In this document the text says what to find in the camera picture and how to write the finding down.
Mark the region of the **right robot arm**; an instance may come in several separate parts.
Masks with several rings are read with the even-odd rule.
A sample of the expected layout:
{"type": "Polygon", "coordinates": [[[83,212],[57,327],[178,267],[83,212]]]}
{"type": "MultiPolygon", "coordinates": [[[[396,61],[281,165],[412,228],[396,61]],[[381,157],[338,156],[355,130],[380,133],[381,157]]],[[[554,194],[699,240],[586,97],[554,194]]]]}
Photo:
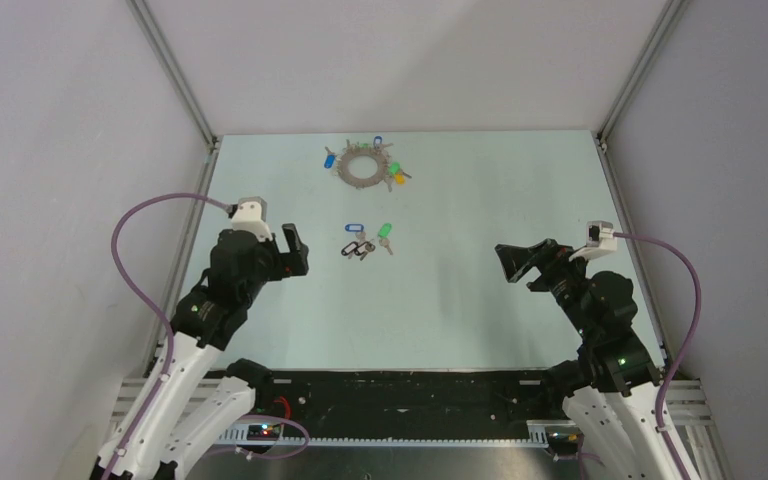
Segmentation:
{"type": "Polygon", "coordinates": [[[530,270],[532,292],[552,295],[581,344],[574,360],[545,371],[543,409],[568,417],[614,479],[696,479],[699,474],[665,405],[668,380],[633,329],[632,281],[613,271],[588,274],[590,261],[616,250],[614,239],[579,249],[545,239],[494,248],[507,282],[530,270]]]}

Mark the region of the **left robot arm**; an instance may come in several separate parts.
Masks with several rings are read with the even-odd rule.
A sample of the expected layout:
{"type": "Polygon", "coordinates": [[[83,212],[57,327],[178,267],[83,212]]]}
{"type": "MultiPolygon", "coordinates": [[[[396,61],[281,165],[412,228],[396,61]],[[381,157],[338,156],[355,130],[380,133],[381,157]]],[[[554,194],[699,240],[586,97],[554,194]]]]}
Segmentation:
{"type": "Polygon", "coordinates": [[[199,383],[246,322],[269,282],[304,276],[309,248],[294,224],[283,225],[288,249],[252,228],[220,232],[210,263],[178,303],[172,336],[123,422],[101,448],[93,479],[183,479],[247,413],[264,416],[276,403],[272,373],[241,359],[190,414],[184,412],[199,383]]]}

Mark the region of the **grey toothed keyring disc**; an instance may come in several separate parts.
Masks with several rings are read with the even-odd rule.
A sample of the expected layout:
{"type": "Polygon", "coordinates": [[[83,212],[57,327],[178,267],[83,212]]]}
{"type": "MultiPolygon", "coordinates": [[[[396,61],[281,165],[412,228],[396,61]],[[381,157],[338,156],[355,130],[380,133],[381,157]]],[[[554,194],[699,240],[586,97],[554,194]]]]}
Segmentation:
{"type": "Polygon", "coordinates": [[[383,143],[381,148],[374,148],[372,142],[347,140],[343,150],[337,154],[333,166],[335,175],[345,184],[358,190],[383,184],[391,192],[395,180],[389,172],[389,166],[393,163],[390,147],[390,143],[383,143]]]}

